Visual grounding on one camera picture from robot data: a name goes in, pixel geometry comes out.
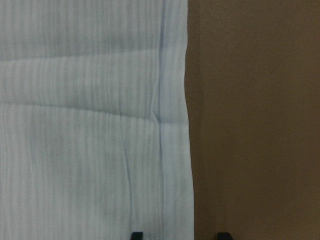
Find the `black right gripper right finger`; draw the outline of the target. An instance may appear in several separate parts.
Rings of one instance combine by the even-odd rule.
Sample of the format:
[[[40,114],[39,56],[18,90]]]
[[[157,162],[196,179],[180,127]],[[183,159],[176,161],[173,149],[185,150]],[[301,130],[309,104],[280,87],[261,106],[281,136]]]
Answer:
[[[217,240],[231,240],[231,234],[229,232],[218,232]]]

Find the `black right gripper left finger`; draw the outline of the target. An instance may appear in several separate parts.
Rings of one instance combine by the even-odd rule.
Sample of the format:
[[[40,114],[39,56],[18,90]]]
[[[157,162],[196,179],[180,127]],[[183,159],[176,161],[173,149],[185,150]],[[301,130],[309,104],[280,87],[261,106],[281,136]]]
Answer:
[[[133,232],[131,234],[131,240],[143,240],[144,233],[143,232]]]

